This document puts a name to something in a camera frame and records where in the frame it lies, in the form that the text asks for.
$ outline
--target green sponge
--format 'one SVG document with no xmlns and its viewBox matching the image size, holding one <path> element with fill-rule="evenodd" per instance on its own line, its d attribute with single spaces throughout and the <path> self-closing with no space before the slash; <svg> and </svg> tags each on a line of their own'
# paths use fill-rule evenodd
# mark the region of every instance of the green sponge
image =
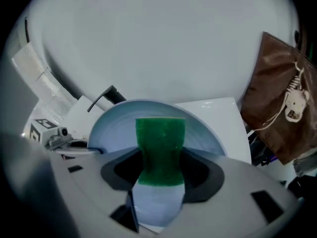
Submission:
<svg viewBox="0 0 317 238">
<path fill-rule="evenodd" d="M 179 156 L 184 144 L 185 119 L 136 119 L 136 134 L 143 156 L 139 184 L 175 186 L 184 183 Z"/>
</svg>

